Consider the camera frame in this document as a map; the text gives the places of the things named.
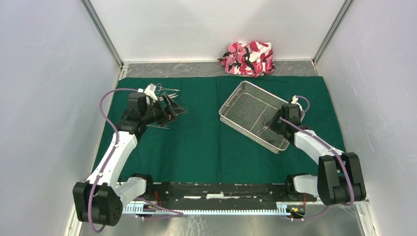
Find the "wire mesh instrument tray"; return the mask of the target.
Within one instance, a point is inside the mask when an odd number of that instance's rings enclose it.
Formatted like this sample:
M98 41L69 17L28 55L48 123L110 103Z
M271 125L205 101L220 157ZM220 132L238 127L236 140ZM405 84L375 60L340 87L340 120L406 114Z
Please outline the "wire mesh instrument tray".
M287 101L249 82L242 81L219 109L220 120L275 154L284 152L289 141L268 128Z

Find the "surgical scissors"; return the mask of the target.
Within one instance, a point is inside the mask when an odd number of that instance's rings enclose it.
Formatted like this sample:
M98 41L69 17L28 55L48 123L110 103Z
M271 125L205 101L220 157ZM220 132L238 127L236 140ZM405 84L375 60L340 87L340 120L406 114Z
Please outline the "surgical scissors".
M171 98L171 99L174 99L174 98L176 98L176 97L178 97L178 94L177 93L172 93L172 94L168 94L167 95L169 98Z

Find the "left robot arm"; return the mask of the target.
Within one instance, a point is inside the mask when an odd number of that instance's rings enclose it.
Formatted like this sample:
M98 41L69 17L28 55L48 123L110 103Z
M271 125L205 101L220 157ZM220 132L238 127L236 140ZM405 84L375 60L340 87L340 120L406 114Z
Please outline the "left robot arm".
M149 124L163 127L186 113L166 93L157 96L133 89L130 92L127 109L117 125L105 117L114 134L103 158L91 175L75 183L72 190L78 220L89 223L95 233L102 232L96 225L115 226L131 201L139 197L146 201L154 196L151 175L132 174L124 183L119 183L119 176Z

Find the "green surgical drape cloth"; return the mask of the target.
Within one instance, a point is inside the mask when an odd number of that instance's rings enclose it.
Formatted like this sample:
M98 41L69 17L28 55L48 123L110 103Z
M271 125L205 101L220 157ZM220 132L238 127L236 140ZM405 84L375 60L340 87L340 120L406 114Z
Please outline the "green surgical drape cloth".
M317 164L302 150L289 145L283 153L274 154L220 121L220 107L243 80L283 99L306 97L311 105L303 125L335 148L346 150L323 77L124 78L116 88L161 83L180 89L174 100L187 112L169 123L170 129L148 127L118 180L138 173L151 175L154 182L283 183L287 175L316 175Z

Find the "surgical forceps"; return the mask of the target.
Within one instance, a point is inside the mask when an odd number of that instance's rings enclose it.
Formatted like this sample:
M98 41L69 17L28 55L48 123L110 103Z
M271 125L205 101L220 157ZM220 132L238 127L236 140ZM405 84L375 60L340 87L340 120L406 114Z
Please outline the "surgical forceps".
M165 88L162 86L161 83L156 84L156 88L154 93L155 94L159 94L162 91L180 91L180 89L175 89L175 88Z

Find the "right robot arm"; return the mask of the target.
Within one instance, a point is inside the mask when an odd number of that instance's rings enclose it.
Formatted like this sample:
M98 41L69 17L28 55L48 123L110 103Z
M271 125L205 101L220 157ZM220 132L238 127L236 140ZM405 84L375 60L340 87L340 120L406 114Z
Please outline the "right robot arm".
M296 201L305 193L320 198L326 206L352 205L366 199L358 155L331 146L309 126L302 125L298 105L282 105L266 125L306 153L318 166L315 176L294 174L287 177L284 187L287 199Z

